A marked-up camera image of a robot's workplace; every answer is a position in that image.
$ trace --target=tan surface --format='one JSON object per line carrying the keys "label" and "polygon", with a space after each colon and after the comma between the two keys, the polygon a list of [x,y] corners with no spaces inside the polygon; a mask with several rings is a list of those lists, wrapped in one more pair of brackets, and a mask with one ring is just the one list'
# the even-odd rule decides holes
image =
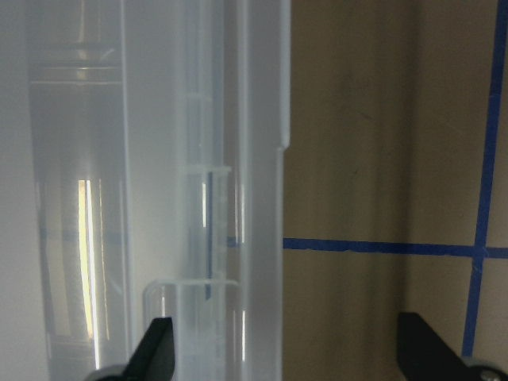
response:
{"label": "tan surface", "polygon": [[[473,244],[496,3],[293,0],[285,237]],[[508,247],[502,104],[489,244]],[[508,369],[507,266],[487,261],[475,354]],[[284,381],[398,379],[400,309],[460,352],[470,259],[286,251],[284,267]]]}
{"label": "tan surface", "polygon": [[473,242],[495,4],[293,1],[285,237]]}
{"label": "tan surface", "polygon": [[505,68],[487,245],[508,248],[508,73]]}
{"label": "tan surface", "polygon": [[486,260],[474,356],[508,371],[508,260]]}
{"label": "tan surface", "polygon": [[401,310],[460,350],[469,259],[297,250],[284,259],[285,381],[399,379]]}

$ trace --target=transparent plastic bin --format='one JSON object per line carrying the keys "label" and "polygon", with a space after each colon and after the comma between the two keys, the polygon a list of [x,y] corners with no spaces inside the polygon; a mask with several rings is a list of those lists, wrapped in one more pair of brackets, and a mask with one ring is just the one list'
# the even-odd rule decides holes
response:
{"label": "transparent plastic bin", "polygon": [[26,57],[49,380],[118,368],[161,316],[175,380],[280,380],[289,0],[2,7],[26,41],[1,54]]}

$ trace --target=metal screw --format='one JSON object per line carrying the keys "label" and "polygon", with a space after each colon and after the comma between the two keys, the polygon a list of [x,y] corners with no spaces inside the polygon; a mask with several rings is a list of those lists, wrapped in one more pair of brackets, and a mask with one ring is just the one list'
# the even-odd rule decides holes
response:
{"label": "metal screw", "polygon": [[483,381],[501,381],[501,376],[498,375],[495,371],[491,371],[490,369],[482,371],[479,376]]}

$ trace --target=white plastic surface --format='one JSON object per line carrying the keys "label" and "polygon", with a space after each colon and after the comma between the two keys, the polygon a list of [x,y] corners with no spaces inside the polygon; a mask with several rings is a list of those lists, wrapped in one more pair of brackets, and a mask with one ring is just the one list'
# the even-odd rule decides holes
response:
{"label": "white plastic surface", "polygon": [[0,2],[0,379],[48,380],[22,2]]}
{"label": "white plastic surface", "polygon": [[[26,257],[26,274],[42,277],[45,333],[41,299],[26,300],[49,380],[124,364],[157,316],[175,321],[178,381],[281,380],[289,1],[2,7],[2,61],[22,66],[2,67],[0,133],[21,123],[26,138],[0,169],[31,174],[33,152],[40,268]],[[0,247],[2,275],[22,248]],[[0,368],[19,379],[30,364]]]}

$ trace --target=blue tape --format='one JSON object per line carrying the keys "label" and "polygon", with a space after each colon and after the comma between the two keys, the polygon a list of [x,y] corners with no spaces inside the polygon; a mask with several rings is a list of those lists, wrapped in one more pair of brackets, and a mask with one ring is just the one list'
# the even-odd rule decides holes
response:
{"label": "blue tape", "polygon": [[236,237],[228,237],[226,245],[228,248],[239,248],[240,244],[238,243],[238,240]]}
{"label": "blue tape", "polygon": [[486,258],[508,259],[508,248],[487,248]]}
{"label": "blue tape", "polygon": [[483,256],[473,258],[471,279],[469,281],[468,308],[466,310],[466,323],[462,339],[462,356],[473,356],[475,347],[476,321],[478,319],[479,296],[482,286]]}
{"label": "blue tape", "polygon": [[[487,128],[483,150],[482,181],[480,185],[478,217],[476,219],[475,246],[485,248],[489,213],[491,211],[492,182],[494,179],[495,151],[498,139],[499,113],[501,108],[502,77],[505,67],[506,29],[508,27],[508,0],[498,0],[495,22],[494,52],[491,69],[491,89],[487,111]],[[482,284],[483,259],[487,250],[473,257],[469,283],[468,308],[462,341],[462,356],[472,356],[475,347],[475,331],[478,320],[479,298]]]}
{"label": "blue tape", "polygon": [[473,257],[482,251],[474,246],[448,244],[401,244],[391,242],[333,241],[303,238],[284,238],[283,247],[293,250],[326,252],[379,252],[390,254],[417,254],[429,256]]}
{"label": "blue tape", "polygon": [[505,66],[507,22],[508,0],[499,0],[495,26],[494,55],[492,58],[491,89],[487,111],[487,129],[483,151],[482,182],[479,194],[478,218],[476,220],[475,246],[482,248],[487,244],[487,228],[491,209],[495,150],[501,107],[502,77]]}

